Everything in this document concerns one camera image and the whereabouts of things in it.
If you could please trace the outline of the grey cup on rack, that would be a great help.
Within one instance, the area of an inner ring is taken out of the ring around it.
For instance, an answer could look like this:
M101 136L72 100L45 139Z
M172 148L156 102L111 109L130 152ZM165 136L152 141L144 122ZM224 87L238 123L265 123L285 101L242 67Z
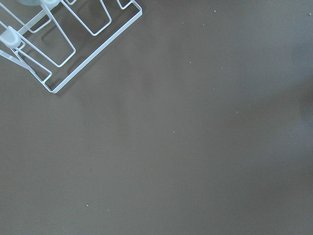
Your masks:
M26 6L38 6L41 4L40 0L17 0L17 2Z

